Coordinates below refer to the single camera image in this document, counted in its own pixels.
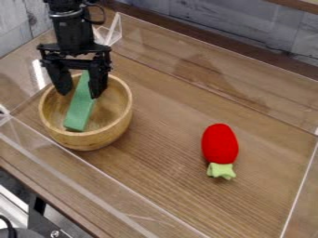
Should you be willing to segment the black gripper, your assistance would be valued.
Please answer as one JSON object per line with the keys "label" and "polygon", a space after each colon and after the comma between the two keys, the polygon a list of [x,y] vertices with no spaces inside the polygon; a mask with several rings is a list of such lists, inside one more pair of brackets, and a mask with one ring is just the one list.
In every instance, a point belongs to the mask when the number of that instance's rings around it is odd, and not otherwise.
{"label": "black gripper", "polygon": [[94,26],[104,20],[91,20],[88,10],[51,10],[56,42],[39,44],[42,64],[58,92],[66,96],[72,90],[68,69],[88,70],[91,98],[98,99],[108,86],[111,48],[95,41]]}

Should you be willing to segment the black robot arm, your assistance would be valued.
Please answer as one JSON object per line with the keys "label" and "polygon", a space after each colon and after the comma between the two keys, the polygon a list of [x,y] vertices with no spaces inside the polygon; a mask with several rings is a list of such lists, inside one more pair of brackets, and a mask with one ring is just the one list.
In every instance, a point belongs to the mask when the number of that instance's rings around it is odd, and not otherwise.
{"label": "black robot arm", "polygon": [[95,42],[92,25],[102,25],[106,18],[92,20],[90,7],[98,7],[98,0],[44,0],[48,16],[54,23],[56,43],[39,44],[42,66],[62,95],[74,87],[71,69],[88,72],[91,98],[96,99],[108,86],[111,71],[111,48]]}

